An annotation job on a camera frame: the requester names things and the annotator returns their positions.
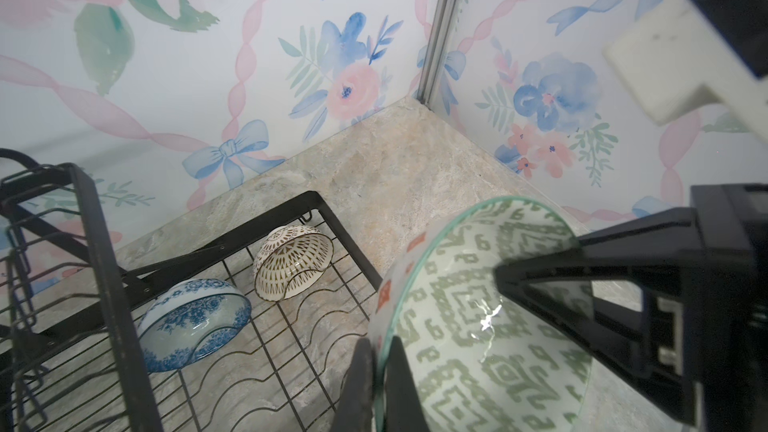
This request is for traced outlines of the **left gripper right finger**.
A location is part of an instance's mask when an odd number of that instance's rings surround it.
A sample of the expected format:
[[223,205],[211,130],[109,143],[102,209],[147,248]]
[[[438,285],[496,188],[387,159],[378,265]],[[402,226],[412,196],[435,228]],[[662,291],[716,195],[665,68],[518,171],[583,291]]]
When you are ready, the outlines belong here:
[[[622,281],[639,310],[589,314],[548,285]],[[701,431],[767,427],[767,188],[695,186],[691,203],[495,271],[498,291],[585,349],[672,419]]]

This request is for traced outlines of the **blue floral bowl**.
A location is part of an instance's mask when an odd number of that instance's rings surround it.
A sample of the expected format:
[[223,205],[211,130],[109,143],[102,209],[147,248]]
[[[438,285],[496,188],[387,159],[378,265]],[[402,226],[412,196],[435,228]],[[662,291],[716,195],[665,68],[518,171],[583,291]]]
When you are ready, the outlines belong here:
[[147,371],[181,369],[228,344],[251,318],[250,300],[215,278],[180,282],[145,312],[137,334]]

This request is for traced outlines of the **white brown lattice bowl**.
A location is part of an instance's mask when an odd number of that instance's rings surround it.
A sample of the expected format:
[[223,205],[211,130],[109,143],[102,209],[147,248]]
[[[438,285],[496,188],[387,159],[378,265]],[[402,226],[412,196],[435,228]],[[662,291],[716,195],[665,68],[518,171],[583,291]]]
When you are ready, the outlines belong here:
[[267,302],[299,295],[329,268],[333,255],[332,239],[315,227],[290,225],[274,229],[254,258],[256,295]]

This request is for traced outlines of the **green patterned bowl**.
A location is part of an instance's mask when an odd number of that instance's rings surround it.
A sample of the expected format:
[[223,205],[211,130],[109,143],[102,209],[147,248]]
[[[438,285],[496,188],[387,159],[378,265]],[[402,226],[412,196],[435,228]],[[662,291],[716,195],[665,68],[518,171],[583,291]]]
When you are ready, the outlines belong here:
[[368,329],[377,381],[399,337],[430,430],[571,430],[591,357],[504,297],[494,271],[575,244],[555,211],[522,197],[430,221],[378,290]]

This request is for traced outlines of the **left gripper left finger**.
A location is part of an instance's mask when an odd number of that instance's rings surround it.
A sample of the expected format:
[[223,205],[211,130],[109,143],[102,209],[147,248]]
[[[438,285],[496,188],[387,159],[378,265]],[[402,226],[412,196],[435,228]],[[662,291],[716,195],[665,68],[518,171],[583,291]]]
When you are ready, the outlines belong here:
[[393,339],[381,382],[375,377],[371,342],[357,341],[330,429],[372,431],[378,419],[383,431],[430,430],[399,337]]

